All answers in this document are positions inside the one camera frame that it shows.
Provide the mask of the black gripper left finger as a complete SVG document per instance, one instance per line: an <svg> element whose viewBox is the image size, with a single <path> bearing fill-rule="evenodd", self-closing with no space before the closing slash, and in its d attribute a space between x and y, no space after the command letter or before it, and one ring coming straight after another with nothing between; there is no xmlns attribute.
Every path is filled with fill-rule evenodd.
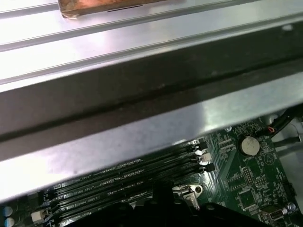
<svg viewBox="0 0 303 227"><path fill-rule="evenodd" d="M163 182L157 182L153 186L152 197L143 199L134 206L118 203L95 213L89 218L91 227L161 227L160 199Z"/></svg>

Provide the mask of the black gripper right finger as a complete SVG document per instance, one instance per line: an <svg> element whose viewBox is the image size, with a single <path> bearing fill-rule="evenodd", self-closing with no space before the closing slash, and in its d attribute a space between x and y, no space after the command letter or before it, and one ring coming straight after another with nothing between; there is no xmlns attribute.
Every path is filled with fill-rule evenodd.
<svg viewBox="0 0 303 227"><path fill-rule="evenodd" d="M201 186L176 186L163 183L165 227L266 227L258 220L216 203L198 203Z"/></svg>

